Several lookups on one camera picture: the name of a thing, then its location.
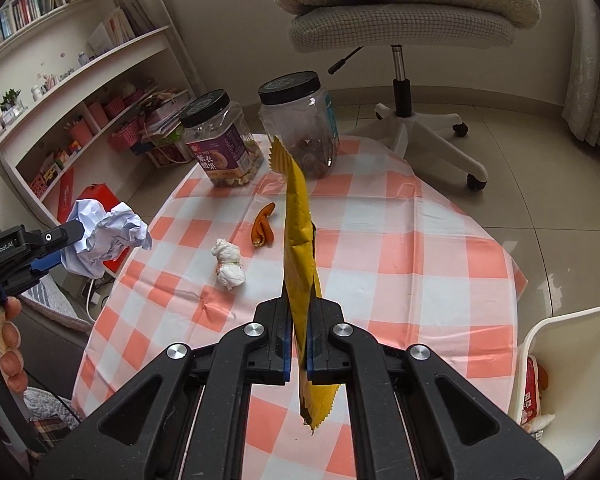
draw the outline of plastic tablecloth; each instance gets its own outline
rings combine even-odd
[[[267,137],[256,137],[268,154]],[[323,296],[379,342],[431,346],[506,411],[526,285],[509,254],[374,140],[343,137],[330,176],[307,184]],[[270,202],[276,238],[255,249],[251,225]],[[152,222],[153,249],[135,250],[120,272],[85,350],[75,407],[89,415],[168,345],[215,343],[278,297],[284,219],[285,182],[266,162],[239,188],[214,188],[195,167]],[[216,283],[217,238],[242,251],[247,279],[231,291]],[[355,476],[345,389],[312,435],[295,371],[286,386],[253,387],[246,441],[246,480]]]

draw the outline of table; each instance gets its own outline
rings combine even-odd
[[[269,142],[258,136],[263,151]],[[380,342],[431,346],[504,411],[516,357],[516,298],[526,279],[473,219],[418,179],[381,144],[342,137],[325,179],[308,182],[325,298]],[[272,247],[251,245],[251,224],[276,203]],[[151,251],[135,250],[85,350],[74,405],[85,415],[173,342],[196,348],[251,320],[280,295],[285,183],[266,163],[241,188],[214,188],[195,167],[152,222]],[[242,251],[246,282],[216,284],[210,248]],[[299,415],[296,372],[287,386],[255,385],[243,478],[355,476],[346,392],[312,436]]]

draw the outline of hand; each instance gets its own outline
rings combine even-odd
[[[27,375],[24,372],[24,361],[18,349],[20,347],[20,332],[11,322],[22,309],[20,301],[8,298],[4,305],[4,323],[2,324],[0,370],[9,389],[17,394],[23,394],[27,389]]]

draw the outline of plastic jar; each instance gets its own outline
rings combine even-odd
[[[180,113],[183,140],[214,186],[242,186],[258,172],[264,156],[240,105],[224,90],[197,98]]]
[[[278,136],[304,176],[322,178],[333,167],[340,139],[331,98],[315,72],[295,72],[262,85],[260,120]]]

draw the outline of gray curtain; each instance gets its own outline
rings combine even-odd
[[[205,85],[200,79],[189,53],[182,42],[176,26],[171,19],[164,0],[114,0],[124,11],[134,32],[138,35],[148,33],[158,27],[169,25],[165,33],[171,49],[182,68],[194,94],[206,93]]]
[[[600,147],[600,10],[573,0],[575,32],[571,75],[562,116],[573,135]]]

